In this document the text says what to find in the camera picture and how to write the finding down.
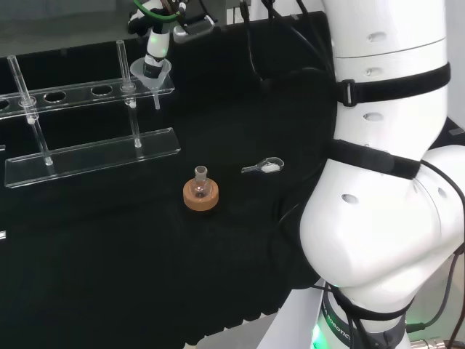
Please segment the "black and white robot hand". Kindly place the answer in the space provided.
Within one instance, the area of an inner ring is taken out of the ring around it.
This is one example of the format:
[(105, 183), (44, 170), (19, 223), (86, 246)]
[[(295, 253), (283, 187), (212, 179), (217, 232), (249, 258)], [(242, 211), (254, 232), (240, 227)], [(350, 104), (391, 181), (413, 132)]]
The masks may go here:
[(127, 31), (139, 37), (149, 33), (143, 63), (144, 76), (151, 79), (159, 77), (170, 43), (169, 31), (164, 31), (163, 26), (181, 20), (187, 3), (178, 0), (134, 1), (137, 10), (130, 13)]

